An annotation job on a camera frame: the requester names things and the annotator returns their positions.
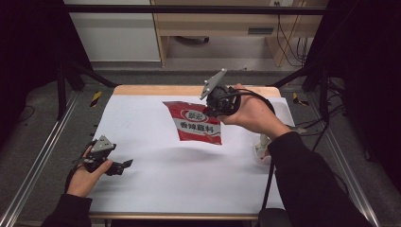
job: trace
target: black sleeve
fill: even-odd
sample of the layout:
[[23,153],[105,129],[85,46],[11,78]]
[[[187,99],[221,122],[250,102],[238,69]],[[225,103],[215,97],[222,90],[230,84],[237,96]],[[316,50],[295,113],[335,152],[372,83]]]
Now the black sleeve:
[[296,226],[372,226],[338,185],[326,161],[309,150],[296,132],[269,145],[276,181]]
[[90,227],[89,209],[92,199],[62,194],[53,214],[42,227]]

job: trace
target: black clamp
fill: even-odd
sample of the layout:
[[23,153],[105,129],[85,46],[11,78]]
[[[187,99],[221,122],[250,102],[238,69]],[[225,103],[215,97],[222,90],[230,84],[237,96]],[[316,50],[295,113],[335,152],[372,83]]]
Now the black clamp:
[[207,108],[204,114],[208,116],[218,116],[218,115],[232,115],[235,114],[239,106],[241,105],[241,96],[256,96],[263,100],[266,105],[275,114],[274,108],[268,99],[262,97],[261,95],[246,89],[235,89],[233,87],[227,87],[220,83],[221,79],[227,72],[227,69],[221,69],[220,72],[206,80],[202,93],[200,95],[200,100],[206,98]]
[[[102,135],[98,140],[91,142],[89,146],[93,147],[86,157],[81,158],[81,162],[88,172],[93,172],[107,161],[109,154],[115,150],[116,144],[111,143],[106,136]],[[130,167],[132,161],[131,159],[122,164],[113,162],[112,166],[105,173],[109,176],[122,175],[124,168]]]

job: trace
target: metal rail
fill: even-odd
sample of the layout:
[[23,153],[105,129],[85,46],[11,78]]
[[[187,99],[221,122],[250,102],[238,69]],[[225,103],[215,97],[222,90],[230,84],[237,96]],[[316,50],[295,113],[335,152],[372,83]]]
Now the metal rail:
[[52,153],[53,148],[55,147],[62,130],[64,129],[64,126],[71,115],[71,112],[73,112],[77,99],[78,92],[73,92],[68,101],[68,108],[64,116],[54,125],[52,132],[50,132],[49,136],[47,137],[44,146],[33,163],[32,168],[27,173],[26,178],[21,184],[17,194],[15,195],[6,212],[1,216],[0,227],[11,227],[14,225],[33,187],[35,186],[35,183],[38,181],[47,159]]
[[[306,93],[306,96],[309,102],[311,103],[311,106],[315,111],[316,115],[321,116],[316,96],[310,93]],[[337,143],[336,137],[334,136],[333,132],[330,130],[330,127],[327,128],[325,136],[327,139],[327,145],[330,147],[331,153],[337,164],[337,167],[339,168],[340,174],[344,179],[345,183],[347,184],[354,205],[357,207],[357,209],[359,209],[360,213],[362,213],[362,215],[365,216],[365,218],[371,222],[373,226],[379,227],[380,224],[377,220],[377,217],[375,216],[375,212],[372,209],[372,206],[369,203],[368,199],[366,198],[365,193],[363,193],[363,190],[359,182],[357,181],[354,172],[352,171],[344,155],[342,154],[341,148]]]
[[294,7],[243,7],[243,6],[154,6],[154,5],[45,5],[49,10],[67,10],[85,13],[207,13],[207,14],[280,14],[325,15],[339,13],[339,9]]

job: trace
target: red snack bag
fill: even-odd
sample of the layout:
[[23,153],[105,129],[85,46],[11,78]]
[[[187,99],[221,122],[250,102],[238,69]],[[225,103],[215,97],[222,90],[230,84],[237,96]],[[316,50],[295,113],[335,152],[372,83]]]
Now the red snack bag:
[[170,110],[181,141],[196,140],[221,145],[220,121],[203,114],[207,107],[181,101],[163,103]]

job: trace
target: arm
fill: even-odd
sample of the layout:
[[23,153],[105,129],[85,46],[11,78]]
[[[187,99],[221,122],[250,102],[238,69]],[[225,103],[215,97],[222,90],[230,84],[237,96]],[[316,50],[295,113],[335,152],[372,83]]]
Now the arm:
[[290,132],[258,98],[242,96],[239,110],[219,116],[224,124],[266,134],[283,204],[295,226],[371,226],[337,184],[329,166]]
[[[91,148],[86,149],[84,156]],[[92,173],[79,164],[73,172],[66,194],[61,195],[56,209],[45,219],[42,227],[90,227],[89,209],[92,199],[86,197],[112,163],[112,160],[108,160]]]

